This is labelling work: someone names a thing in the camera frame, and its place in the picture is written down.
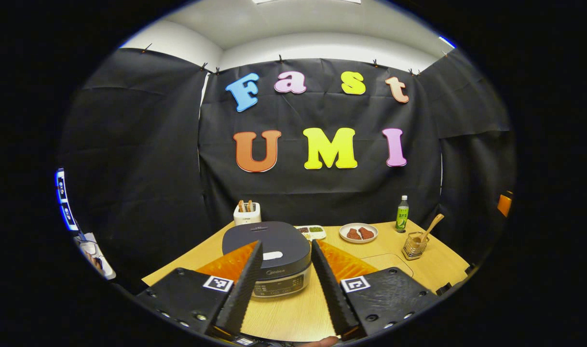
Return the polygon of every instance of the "black fabric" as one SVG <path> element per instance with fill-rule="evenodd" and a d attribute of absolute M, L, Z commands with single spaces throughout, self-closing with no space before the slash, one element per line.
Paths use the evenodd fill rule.
<path fill-rule="evenodd" d="M 478 264 L 499 237 L 505 217 L 499 197 L 516 184 L 513 132 L 441 139 L 443 186 L 433 234 L 463 259 Z"/>
<path fill-rule="evenodd" d="M 443 179 L 433 234 L 470 263 L 499 237 L 501 194 L 516 184 L 516 142 L 503 101 L 488 79 L 454 49 L 419 76 L 441 144 Z"/>
<path fill-rule="evenodd" d="M 59 165 L 75 219 L 119 281 L 139 283 L 210 236 L 196 145 L 206 74 L 119 49 L 75 95 Z"/>
<path fill-rule="evenodd" d="M 306 77 L 302 94 L 274 90 L 278 74 L 299 71 Z M 364 77 L 363 95 L 345 94 L 340 76 L 345 71 Z M 256 105 L 236 111 L 236 100 L 225 90 L 249 73 L 259 75 Z M 405 83 L 406 104 L 392 97 L 389 77 Z M 358 167 L 336 165 L 307 170 L 308 140 L 305 128 L 324 130 L 331 141 L 338 128 L 355 130 L 353 147 Z M 403 130 L 401 141 L 407 164 L 388 167 L 384 128 Z M 253 158 L 265 158 L 261 132 L 278 130 L 278 160 L 269 171 L 245 172 L 235 159 L 233 135 L 255 132 Z M 439 142 L 430 108 L 417 77 L 394 68 L 332 59 L 296 59 L 265 62 L 210 75 L 199 121 L 201 177 L 206 191 L 212 228 L 233 219 L 239 200 L 261 204 L 262 219 L 294 225 L 339 226 L 349 222 L 395 220 L 402 195 L 410 200 L 410 218 L 427 225 L 439 202 Z"/>
<path fill-rule="evenodd" d="M 511 129 L 500 96 L 459 49 L 426 68 L 419 81 L 428 95 L 439 138 Z"/>

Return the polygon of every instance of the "letter f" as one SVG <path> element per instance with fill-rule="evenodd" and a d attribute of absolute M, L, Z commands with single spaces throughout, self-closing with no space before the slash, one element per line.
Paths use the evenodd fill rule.
<path fill-rule="evenodd" d="M 225 88 L 225 90 L 233 94 L 233 97 L 238 103 L 238 107 L 236 108 L 238 112 L 242 112 L 257 103 L 256 97 L 252 97 L 250 94 L 257 94 L 259 92 L 257 85 L 253 82 L 258 80 L 259 75 L 253 72 L 238 79 L 238 81 L 231 83 Z"/>

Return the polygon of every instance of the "green bottle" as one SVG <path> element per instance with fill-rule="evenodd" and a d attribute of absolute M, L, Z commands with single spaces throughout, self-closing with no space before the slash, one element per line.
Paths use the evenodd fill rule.
<path fill-rule="evenodd" d="M 407 203 L 407 196 L 403 195 L 403 200 L 401 201 L 401 204 L 398 205 L 398 212 L 396 213 L 396 230 L 399 233 L 405 232 L 408 216 L 409 204 Z"/>

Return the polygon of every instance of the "wooden table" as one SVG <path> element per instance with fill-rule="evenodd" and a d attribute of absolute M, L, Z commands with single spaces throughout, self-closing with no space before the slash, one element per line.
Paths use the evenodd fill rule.
<path fill-rule="evenodd" d="M 143 278 L 143 281 L 152 286 L 177 267 L 194 270 L 218 259 L 222 256 L 223 235 L 233 226 L 233 222 L 227 224 L 186 254 Z M 407 222 L 406 233 L 397 233 L 394 222 L 372 226 L 377 228 L 379 234 L 369 243 L 344 241 L 338 235 L 340 227 L 324 227 L 327 234 L 324 241 L 361 258 L 379 270 L 398 267 L 433 293 L 448 282 L 454 285 L 467 277 L 465 269 L 469 264 L 432 235 L 429 235 L 430 241 L 421 258 L 405 260 L 401 248 L 407 233 L 423 231 L 411 220 Z M 335 336 L 326 299 L 314 267 L 311 267 L 308 286 L 296 294 L 276 298 L 251 298 L 241 332 L 279 341 L 318 341 L 326 336 Z"/>

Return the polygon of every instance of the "yellow letter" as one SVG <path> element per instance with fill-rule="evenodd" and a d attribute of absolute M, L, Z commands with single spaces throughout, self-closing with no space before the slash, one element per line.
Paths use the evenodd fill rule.
<path fill-rule="evenodd" d="M 321 169 L 319 154 L 326 162 L 327 167 L 331 167 L 337 154 L 336 167 L 338 169 L 357 167 L 357 162 L 353 158 L 355 130 L 352 128 L 338 129 L 331 142 L 320 128 L 304 129 L 303 134 L 308 138 L 308 161 L 304 163 L 304 167 L 307 169 Z"/>
<path fill-rule="evenodd" d="M 361 73 L 345 71 L 340 75 L 340 79 L 344 82 L 341 85 L 343 92 L 356 95 L 362 95 L 366 92 L 366 86 L 362 83 L 364 77 Z"/>

